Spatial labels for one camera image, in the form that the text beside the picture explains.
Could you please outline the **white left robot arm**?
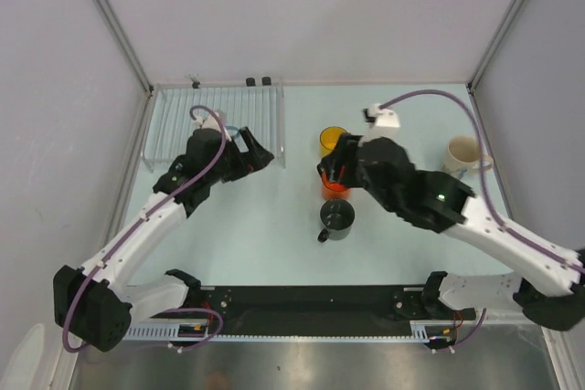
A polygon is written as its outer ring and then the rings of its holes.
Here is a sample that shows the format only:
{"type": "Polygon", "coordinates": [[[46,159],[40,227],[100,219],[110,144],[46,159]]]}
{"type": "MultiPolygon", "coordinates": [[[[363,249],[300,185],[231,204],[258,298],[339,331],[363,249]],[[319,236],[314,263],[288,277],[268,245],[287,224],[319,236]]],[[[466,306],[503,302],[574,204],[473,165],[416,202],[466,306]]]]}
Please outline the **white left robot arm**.
{"type": "Polygon", "coordinates": [[[170,269],[152,283],[131,286],[129,280],[158,244],[209,198],[217,183],[237,181],[274,159],[248,128],[239,130],[247,149],[222,129],[193,131],[184,153],[159,177],[133,222],[79,268],[63,266],[53,279],[55,322],[69,353],[87,346],[108,352],[129,328],[160,314],[199,314],[223,322],[205,307],[201,283],[180,269],[170,269]]]}

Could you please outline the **yellow mug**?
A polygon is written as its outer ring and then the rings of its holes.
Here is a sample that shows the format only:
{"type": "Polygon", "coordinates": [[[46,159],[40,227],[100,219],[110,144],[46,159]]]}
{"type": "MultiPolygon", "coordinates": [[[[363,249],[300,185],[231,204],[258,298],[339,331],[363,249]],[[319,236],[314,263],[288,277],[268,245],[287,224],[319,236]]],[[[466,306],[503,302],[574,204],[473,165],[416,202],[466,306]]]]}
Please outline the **yellow mug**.
{"type": "Polygon", "coordinates": [[[347,130],[339,126],[324,128],[319,135],[320,157],[324,158],[336,147],[337,142],[347,130]]]}

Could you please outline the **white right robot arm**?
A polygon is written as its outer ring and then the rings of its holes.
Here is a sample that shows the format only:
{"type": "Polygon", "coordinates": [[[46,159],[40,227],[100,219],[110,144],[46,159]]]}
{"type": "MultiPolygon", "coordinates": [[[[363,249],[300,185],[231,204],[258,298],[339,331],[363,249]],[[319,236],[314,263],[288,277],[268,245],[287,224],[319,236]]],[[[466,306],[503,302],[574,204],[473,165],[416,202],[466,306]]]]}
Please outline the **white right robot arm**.
{"type": "Polygon", "coordinates": [[[559,332],[583,321],[583,251],[543,238],[530,247],[513,230],[512,221],[497,221],[470,186],[442,172],[417,169],[394,141],[381,137],[362,142],[344,134],[317,172],[328,182],[365,190],[414,227],[454,237],[510,268],[505,275],[431,273],[421,306],[432,318],[467,309],[515,311],[559,332]]]}

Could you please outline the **beige patterned ceramic mug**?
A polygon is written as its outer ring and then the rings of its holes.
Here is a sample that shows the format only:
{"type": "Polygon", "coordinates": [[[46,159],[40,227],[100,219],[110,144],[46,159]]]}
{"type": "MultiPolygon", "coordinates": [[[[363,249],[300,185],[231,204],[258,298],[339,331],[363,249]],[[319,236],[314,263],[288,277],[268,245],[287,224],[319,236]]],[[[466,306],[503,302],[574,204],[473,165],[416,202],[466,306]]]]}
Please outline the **beige patterned ceramic mug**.
{"type": "Polygon", "coordinates": [[[468,175],[493,169],[494,160],[490,155],[480,152],[475,138],[456,136],[450,139],[444,152],[441,171],[462,179],[468,175]]]}

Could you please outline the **grey mug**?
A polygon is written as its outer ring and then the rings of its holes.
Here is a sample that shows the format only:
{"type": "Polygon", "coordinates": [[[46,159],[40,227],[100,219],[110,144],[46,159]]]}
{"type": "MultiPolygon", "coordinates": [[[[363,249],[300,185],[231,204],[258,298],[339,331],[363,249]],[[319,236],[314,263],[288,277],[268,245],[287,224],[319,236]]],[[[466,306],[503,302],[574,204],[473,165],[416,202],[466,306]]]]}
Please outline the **grey mug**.
{"type": "Polygon", "coordinates": [[[347,237],[354,224],[356,213],[352,205],[344,199],[326,201],[319,212],[322,230],[317,236],[320,243],[327,240],[341,240],[347,237]]]}

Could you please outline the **orange cup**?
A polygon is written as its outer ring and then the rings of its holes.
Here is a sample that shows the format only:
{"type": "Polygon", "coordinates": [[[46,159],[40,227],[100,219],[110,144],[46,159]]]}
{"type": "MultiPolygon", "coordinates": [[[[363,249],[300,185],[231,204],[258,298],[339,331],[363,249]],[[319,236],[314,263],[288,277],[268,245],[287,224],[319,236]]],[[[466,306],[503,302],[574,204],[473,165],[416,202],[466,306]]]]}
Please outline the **orange cup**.
{"type": "Polygon", "coordinates": [[[325,201],[342,199],[347,200],[351,194],[351,189],[342,184],[330,182],[327,179],[326,172],[321,173],[322,197],[325,201]]]}

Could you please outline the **light blue mug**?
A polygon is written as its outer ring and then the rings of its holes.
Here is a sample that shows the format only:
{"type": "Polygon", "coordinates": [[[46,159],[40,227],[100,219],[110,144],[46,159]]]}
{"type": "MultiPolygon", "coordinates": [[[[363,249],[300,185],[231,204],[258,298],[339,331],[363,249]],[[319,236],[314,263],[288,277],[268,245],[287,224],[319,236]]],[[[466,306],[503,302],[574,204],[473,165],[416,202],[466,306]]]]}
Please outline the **light blue mug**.
{"type": "Polygon", "coordinates": [[[231,139],[238,139],[240,137],[239,128],[235,126],[227,126],[226,130],[231,139]]]}

